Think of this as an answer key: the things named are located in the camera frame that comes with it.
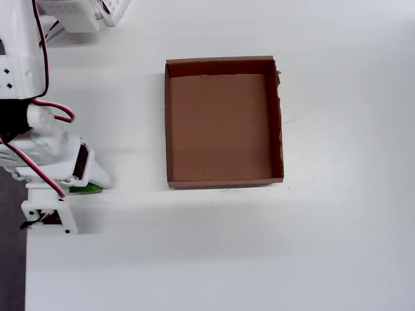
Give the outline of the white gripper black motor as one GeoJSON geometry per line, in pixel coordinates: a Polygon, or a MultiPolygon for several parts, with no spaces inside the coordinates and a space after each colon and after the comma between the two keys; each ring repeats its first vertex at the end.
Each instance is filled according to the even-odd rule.
{"type": "MultiPolygon", "coordinates": [[[[95,160],[95,152],[79,136],[65,132],[57,154],[34,132],[9,142],[37,165],[47,177],[63,187],[84,187],[92,183],[103,189],[113,186],[111,176],[95,160]]],[[[41,182],[42,179],[15,152],[1,145],[1,166],[16,180],[41,182]]]]}

